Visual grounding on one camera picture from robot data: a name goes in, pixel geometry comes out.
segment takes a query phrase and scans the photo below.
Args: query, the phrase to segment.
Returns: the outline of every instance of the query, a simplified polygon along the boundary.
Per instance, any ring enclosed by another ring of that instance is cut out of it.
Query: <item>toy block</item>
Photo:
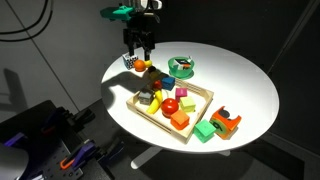
[[[196,104],[192,97],[181,97],[179,105],[184,112],[194,112]]]
[[[162,78],[162,88],[171,91],[175,85],[175,78],[164,77]]]
[[[127,69],[132,69],[134,67],[133,66],[134,62],[138,60],[137,55],[133,55],[130,57],[128,53],[123,54],[122,58],[123,58],[124,65],[126,66]]]
[[[187,91],[187,88],[176,88],[176,101],[180,101],[180,98],[181,97],[186,97],[188,96],[188,91]]]
[[[170,123],[177,130],[182,130],[189,125],[190,117],[182,110],[178,110],[171,115]]]
[[[143,88],[138,96],[140,104],[150,105],[154,99],[154,92],[152,90]]]
[[[214,136],[215,131],[216,128],[209,123],[209,121],[202,120],[195,125],[193,134],[196,135],[202,143],[205,143]]]
[[[231,137],[231,134],[241,121],[241,116],[239,115],[235,119],[229,119],[229,116],[229,112],[224,110],[224,106],[222,106],[213,113],[210,119],[210,123],[217,129],[215,133],[222,139]]]

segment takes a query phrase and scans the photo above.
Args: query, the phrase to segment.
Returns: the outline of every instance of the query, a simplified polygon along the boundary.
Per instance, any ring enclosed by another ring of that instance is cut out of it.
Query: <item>cable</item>
[[[26,37],[26,38],[21,38],[21,39],[0,39],[0,42],[20,42],[20,41],[26,41],[26,40],[30,40],[30,39],[33,39],[33,38],[37,37],[38,35],[40,35],[47,28],[48,24],[51,21],[52,14],[53,14],[53,0],[51,1],[51,10],[50,10],[49,18],[48,18],[46,24],[40,29],[39,32],[37,32],[36,34],[34,34],[32,36],[29,36],[29,37]]]
[[[40,17],[38,18],[38,20],[36,22],[34,22],[32,25],[30,25],[29,27],[20,29],[20,30],[15,30],[15,31],[8,31],[8,32],[0,32],[0,35],[4,35],[4,34],[16,34],[16,33],[21,33],[21,32],[25,32],[33,27],[35,27],[36,25],[39,24],[39,22],[42,20],[44,13],[47,10],[47,6],[48,6],[48,1],[49,0],[45,0],[44,6],[42,8],[42,12],[40,14]]]

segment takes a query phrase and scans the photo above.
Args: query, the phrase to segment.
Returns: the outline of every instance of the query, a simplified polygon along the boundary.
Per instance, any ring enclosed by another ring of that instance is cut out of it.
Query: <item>red apple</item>
[[[167,98],[162,102],[161,110],[164,117],[170,118],[171,114],[179,110],[179,103],[173,98]]]

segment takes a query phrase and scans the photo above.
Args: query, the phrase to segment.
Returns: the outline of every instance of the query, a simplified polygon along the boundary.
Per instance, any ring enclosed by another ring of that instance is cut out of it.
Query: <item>purple block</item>
[[[176,88],[176,101],[180,102],[180,97],[188,96],[187,88]]]

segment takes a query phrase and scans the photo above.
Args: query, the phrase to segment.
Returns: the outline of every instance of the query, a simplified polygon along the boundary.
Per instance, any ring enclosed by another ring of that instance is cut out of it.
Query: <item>green cube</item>
[[[184,112],[194,112],[196,104],[190,96],[181,97],[179,105]]]
[[[195,125],[193,134],[196,135],[202,143],[205,143],[213,137],[215,131],[216,128],[204,119]]]

